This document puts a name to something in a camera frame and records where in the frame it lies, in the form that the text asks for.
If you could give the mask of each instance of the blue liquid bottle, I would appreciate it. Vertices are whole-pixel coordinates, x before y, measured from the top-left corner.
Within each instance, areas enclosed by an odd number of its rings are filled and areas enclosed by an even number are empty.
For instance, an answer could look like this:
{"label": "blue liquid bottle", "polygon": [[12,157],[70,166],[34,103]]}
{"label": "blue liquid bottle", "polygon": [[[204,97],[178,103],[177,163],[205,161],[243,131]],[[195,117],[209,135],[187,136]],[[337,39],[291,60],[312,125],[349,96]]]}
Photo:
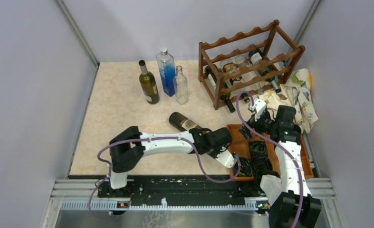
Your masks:
{"label": "blue liquid bottle", "polygon": [[168,96],[174,95],[174,58],[167,53],[167,48],[160,49],[160,53],[156,55],[157,65],[159,67],[160,78],[162,80],[163,90]]}

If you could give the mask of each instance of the clear glass bottle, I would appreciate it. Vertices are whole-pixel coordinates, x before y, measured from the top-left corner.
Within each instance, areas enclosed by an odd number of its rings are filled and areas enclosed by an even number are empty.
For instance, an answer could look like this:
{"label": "clear glass bottle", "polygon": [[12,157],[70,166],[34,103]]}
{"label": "clear glass bottle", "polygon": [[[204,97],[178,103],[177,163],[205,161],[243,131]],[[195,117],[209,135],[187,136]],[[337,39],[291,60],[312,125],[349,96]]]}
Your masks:
{"label": "clear glass bottle", "polygon": [[177,66],[176,76],[174,77],[174,90],[177,102],[181,105],[188,101],[187,77],[182,73],[182,66]]}
{"label": "clear glass bottle", "polygon": [[[244,66],[252,66],[250,62],[248,61],[246,55],[239,55],[235,59],[236,65],[238,67],[244,67]],[[254,71],[247,72],[242,75],[242,78],[245,82],[248,82],[252,80],[253,78],[257,77],[257,73]],[[250,86],[248,86],[247,90],[254,89],[257,91],[259,95],[264,94],[264,90],[262,89],[262,86],[260,84],[261,82],[254,83]]]}
{"label": "clear glass bottle", "polygon": [[160,78],[162,80],[163,91],[168,96],[174,95],[173,80],[175,77],[174,58],[167,52],[167,48],[161,48],[156,55],[157,66],[159,67]]}
{"label": "clear glass bottle", "polygon": [[[259,49],[255,50],[255,51],[250,51],[249,52],[249,57],[250,57],[251,63],[253,65],[259,63],[261,60],[267,60],[266,57],[265,57],[265,55]],[[264,77],[265,75],[269,74],[273,70],[274,70],[274,68],[271,65],[269,65],[269,66],[266,66],[264,68],[260,68],[257,71],[258,71],[259,75],[261,75],[262,77]],[[277,76],[274,77],[274,78],[270,78],[267,81],[269,83],[271,83],[271,85],[274,88],[275,92],[280,93],[282,91],[280,89],[280,86],[277,84]]]}
{"label": "clear glass bottle", "polygon": [[[222,63],[223,63],[223,72],[225,73],[228,73],[228,74],[231,74],[233,72],[236,72],[239,70],[240,66],[238,66],[238,62],[237,62],[237,58],[235,59],[235,63],[232,62],[232,60],[229,58],[229,59],[226,59],[224,61],[221,62],[221,66],[222,66]],[[229,80],[230,84],[233,86],[237,83],[246,83],[246,81],[244,80],[243,76],[239,76],[239,77],[235,77],[235,78],[231,78]],[[250,98],[247,94],[242,94],[241,97],[243,98],[244,102],[248,103],[250,102]]]}

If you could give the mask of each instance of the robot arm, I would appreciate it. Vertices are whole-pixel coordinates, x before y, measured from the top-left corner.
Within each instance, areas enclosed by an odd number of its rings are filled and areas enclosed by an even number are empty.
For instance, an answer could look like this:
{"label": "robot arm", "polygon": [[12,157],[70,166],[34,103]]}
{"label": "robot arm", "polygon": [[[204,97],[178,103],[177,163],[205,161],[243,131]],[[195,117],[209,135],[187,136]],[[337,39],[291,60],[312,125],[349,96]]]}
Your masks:
{"label": "robot arm", "polygon": [[209,129],[191,129],[189,132],[174,134],[149,134],[140,132],[137,126],[132,126],[123,131],[110,141],[110,144],[129,139],[143,139],[145,141],[124,143],[110,148],[112,160],[112,173],[110,184],[112,189],[120,189],[126,186],[128,172],[132,170],[142,157],[159,153],[194,153],[193,147],[182,140],[184,138],[193,143],[199,154],[209,154],[227,168],[236,163],[234,156],[226,149],[232,138],[226,128],[220,128],[214,132]]}
{"label": "robot arm", "polygon": [[[289,106],[280,105],[275,120],[270,118],[266,103],[258,98],[254,99],[254,105],[249,107],[253,112],[247,121],[248,126],[258,133],[267,133],[273,141],[278,142],[293,156],[291,158],[279,147],[275,153],[280,164],[280,178],[273,175],[263,175],[260,182],[261,189],[265,192],[269,204],[269,227],[291,227],[299,201],[299,187],[301,175],[303,185],[303,207],[300,213],[297,227],[313,228],[321,211],[321,201],[312,198],[312,194],[305,182],[304,171],[301,162],[300,128],[294,124],[296,110]],[[250,130],[243,124],[240,132],[251,140]]]}

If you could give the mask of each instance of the towel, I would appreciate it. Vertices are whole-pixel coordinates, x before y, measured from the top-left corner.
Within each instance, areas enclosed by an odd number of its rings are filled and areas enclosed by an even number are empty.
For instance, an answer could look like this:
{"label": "towel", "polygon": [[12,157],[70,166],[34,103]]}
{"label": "towel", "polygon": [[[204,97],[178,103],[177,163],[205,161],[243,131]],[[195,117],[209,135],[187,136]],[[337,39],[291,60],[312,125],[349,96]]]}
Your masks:
{"label": "towel", "polygon": [[268,90],[259,95],[271,109],[271,115],[276,113],[279,105],[287,105],[296,109],[295,123],[300,127],[302,133],[309,133],[318,120],[316,111],[311,101],[311,75],[308,69],[303,68],[295,71],[285,84],[281,84],[282,91],[276,93]]}

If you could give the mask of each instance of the gray wall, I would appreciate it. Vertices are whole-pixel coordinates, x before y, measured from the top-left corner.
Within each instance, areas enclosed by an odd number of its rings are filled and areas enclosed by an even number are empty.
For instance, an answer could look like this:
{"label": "gray wall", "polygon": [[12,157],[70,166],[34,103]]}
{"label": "gray wall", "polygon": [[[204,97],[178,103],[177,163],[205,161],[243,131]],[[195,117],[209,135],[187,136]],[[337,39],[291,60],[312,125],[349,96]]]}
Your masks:
{"label": "gray wall", "polygon": [[325,1],[302,44],[320,118],[310,138],[321,169],[349,227],[374,227],[374,1]]}
{"label": "gray wall", "polygon": [[[198,43],[230,38],[255,26],[279,19],[292,37],[297,34],[312,0],[65,0],[99,61],[154,59],[161,47],[168,47],[176,59],[197,59]],[[235,45],[214,48],[211,57],[245,48],[248,38]],[[275,37],[270,56],[287,51]]]}
{"label": "gray wall", "polygon": [[0,1],[0,228],[41,225],[93,76],[53,0]]}

